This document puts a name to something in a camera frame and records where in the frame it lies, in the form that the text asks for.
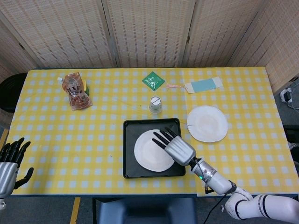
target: gingham tablecloth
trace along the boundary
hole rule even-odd
[[[79,71],[93,106],[72,111],[57,77]],[[166,82],[157,91],[142,83],[150,72]],[[223,87],[188,94],[166,88],[219,76]],[[149,112],[152,96],[163,111]],[[202,143],[187,131],[192,108],[213,105],[226,115],[227,136]],[[18,178],[34,167],[31,180],[14,195],[197,194],[203,183],[186,167],[182,177],[124,179],[123,122],[179,118],[182,137],[226,178],[252,194],[297,193],[299,180],[264,67],[173,69],[31,70],[23,86],[8,142],[31,141]]]

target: silver robotic hand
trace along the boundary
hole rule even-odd
[[[12,144],[7,143],[0,151],[0,210],[5,209],[4,198],[27,183],[32,176],[33,168],[30,168],[24,179],[16,181],[24,153],[30,145],[29,141],[21,147],[23,141],[24,138],[21,138]]]
[[[267,217],[299,224],[299,202],[289,197],[272,195],[257,195],[253,198],[249,192],[224,178],[203,159],[196,158],[196,151],[192,146],[169,128],[165,129],[168,133],[162,130],[154,133],[161,142],[152,140],[181,166],[190,165],[191,171],[205,183],[206,194],[213,191],[219,195],[232,194],[225,204],[231,217],[240,220]]]

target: food package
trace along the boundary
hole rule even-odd
[[[79,72],[75,72],[64,77],[62,88],[69,94],[71,109],[80,110],[92,106],[92,101],[84,92],[84,84]]]

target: paper plate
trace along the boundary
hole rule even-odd
[[[174,160],[151,139],[158,138],[154,132],[159,133],[158,129],[149,130],[139,136],[135,143],[134,155],[137,162],[146,169],[155,172],[162,172],[169,169]]]
[[[218,108],[198,106],[188,114],[187,127],[193,138],[203,142],[215,142],[226,136],[228,121]]]

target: green packet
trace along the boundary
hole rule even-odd
[[[142,81],[153,91],[156,91],[165,82],[165,80],[160,78],[153,71],[150,74],[148,74]]]

